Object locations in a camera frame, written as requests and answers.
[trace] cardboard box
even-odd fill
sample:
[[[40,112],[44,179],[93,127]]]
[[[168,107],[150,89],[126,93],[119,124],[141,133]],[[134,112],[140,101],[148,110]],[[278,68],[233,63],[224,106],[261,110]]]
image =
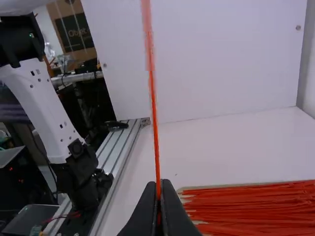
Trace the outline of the cardboard box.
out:
[[[64,54],[75,60],[68,70],[97,57],[80,0],[58,0],[47,4],[47,10]]]

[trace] orange stick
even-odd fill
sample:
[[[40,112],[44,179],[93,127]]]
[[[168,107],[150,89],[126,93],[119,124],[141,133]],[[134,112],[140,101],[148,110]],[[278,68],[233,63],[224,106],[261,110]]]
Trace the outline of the orange stick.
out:
[[[153,48],[153,33],[151,23],[151,3],[150,0],[141,0],[143,31],[145,33],[145,47],[147,54],[147,67],[149,72],[149,86],[151,94],[152,106],[152,120],[153,120],[153,133],[154,133],[154,153],[156,164],[156,187],[157,187],[157,200],[161,199],[161,180],[159,169],[159,146],[158,146],[158,116],[156,105],[156,90],[155,90],[155,63],[154,63],[154,48]]]

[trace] black cable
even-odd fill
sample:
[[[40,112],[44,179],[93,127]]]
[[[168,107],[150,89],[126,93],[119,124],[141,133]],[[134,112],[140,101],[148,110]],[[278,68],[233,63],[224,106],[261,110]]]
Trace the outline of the black cable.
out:
[[[57,180],[56,180],[56,177],[55,177],[55,175],[54,175],[53,169],[52,169],[51,166],[50,166],[50,161],[48,160],[48,157],[42,152],[42,150],[41,150],[41,149],[39,148],[39,146],[37,145],[37,142],[36,142],[36,140],[35,140],[35,138],[34,138],[34,135],[33,135],[33,131],[32,131],[32,129],[30,128],[30,126],[29,126],[29,125],[26,125],[26,126],[27,126],[27,128],[29,129],[29,131],[30,131],[30,133],[31,133],[32,140],[33,140],[33,142],[34,142],[34,144],[35,144],[37,150],[38,150],[38,151],[40,152],[40,154],[44,157],[44,159],[45,159],[45,161],[46,161],[46,163],[47,163],[47,165],[48,165],[49,171],[50,171],[51,175],[52,175],[53,178],[54,178],[54,182],[55,182],[55,185],[56,185],[56,198],[57,198],[57,203],[59,204],[59,202],[58,202]]]
[[[65,87],[65,84],[63,82],[64,75],[65,75],[65,55],[63,56],[63,76],[61,77],[61,83]]]

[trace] white panel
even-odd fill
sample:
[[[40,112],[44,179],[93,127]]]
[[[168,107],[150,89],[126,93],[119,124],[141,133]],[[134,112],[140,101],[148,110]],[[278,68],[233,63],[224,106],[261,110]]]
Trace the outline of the white panel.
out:
[[[297,105],[315,118],[315,1],[307,4]]]
[[[161,177],[175,189],[315,179],[315,120],[296,107],[162,124],[159,135]],[[152,136],[141,130],[102,236],[117,235],[155,180]]]
[[[149,116],[140,0],[82,2],[117,118]],[[152,5],[160,122],[296,104],[306,0]]]

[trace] metal frame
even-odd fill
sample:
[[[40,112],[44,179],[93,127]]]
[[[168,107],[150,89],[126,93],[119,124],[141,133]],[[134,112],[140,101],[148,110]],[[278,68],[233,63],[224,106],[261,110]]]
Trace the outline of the metal frame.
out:
[[[132,119],[124,121],[129,124],[129,128],[121,131],[111,132],[107,135],[101,146],[96,152],[99,161],[99,168],[102,168],[107,173],[112,173],[114,181],[107,197],[100,204],[98,216],[90,231],[90,236],[101,234],[101,225],[106,216],[107,209],[110,206],[111,199],[115,193],[117,183],[120,180],[124,167],[130,156],[132,148],[137,141],[140,130],[145,125],[150,124],[149,118]],[[72,208],[69,197],[63,201],[54,217],[68,214]],[[44,235],[47,236],[62,236],[57,234],[60,226],[64,222],[64,218],[52,221],[44,230]]]

